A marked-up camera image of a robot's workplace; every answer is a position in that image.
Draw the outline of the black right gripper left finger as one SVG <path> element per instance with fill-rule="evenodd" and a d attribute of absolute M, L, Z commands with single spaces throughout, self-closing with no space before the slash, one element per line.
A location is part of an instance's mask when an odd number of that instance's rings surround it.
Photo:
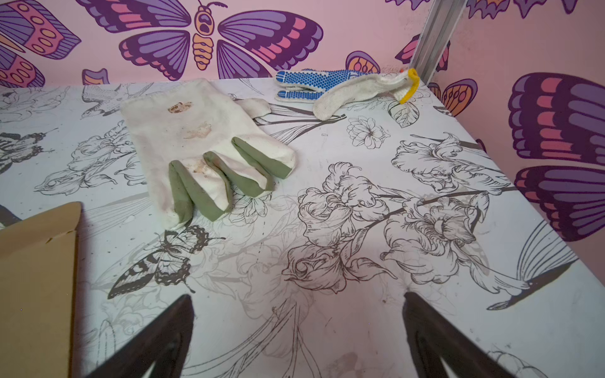
<path fill-rule="evenodd" d="M 195 311 L 182 295 L 90 377 L 180 377 L 192 340 Z"/>

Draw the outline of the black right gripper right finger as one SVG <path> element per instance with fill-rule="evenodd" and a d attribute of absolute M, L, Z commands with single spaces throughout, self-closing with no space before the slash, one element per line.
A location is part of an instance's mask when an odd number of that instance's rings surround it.
<path fill-rule="evenodd" d="M 415 292 L 404 296 L 403 323 L 411 357 L 420 377 L 511 377 Z"/>

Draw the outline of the brown kraft file bag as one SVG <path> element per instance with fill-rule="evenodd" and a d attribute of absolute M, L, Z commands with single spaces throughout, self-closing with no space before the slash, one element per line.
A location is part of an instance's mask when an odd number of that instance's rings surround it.
<path fill-rule="evenodd" d="M 69 377 L 79 202 L 1 231 L 1 375 Z"/>

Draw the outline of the blue dotted knit glove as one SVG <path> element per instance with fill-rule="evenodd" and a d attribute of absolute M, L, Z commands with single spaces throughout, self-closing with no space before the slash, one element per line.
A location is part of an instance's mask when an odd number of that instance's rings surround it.
<path fill-rule="evenodd" d="M 354 70 L 281 70 L 275 75 L 280 87 L 276 99 L 282 102 L 315 102 L 338 85 L 364 76 L 366 73 Z"/>

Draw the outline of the aluminium frame post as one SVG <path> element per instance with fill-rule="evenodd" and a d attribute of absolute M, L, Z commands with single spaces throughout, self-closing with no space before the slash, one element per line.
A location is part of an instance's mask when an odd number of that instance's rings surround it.
<path fill-rule="evenodd" d="M 436 0 L 431 4 L 410 64 L 424 84 L 428 84 L 435 74 L 447 43 L 466 9 L 465 0 Z"/>

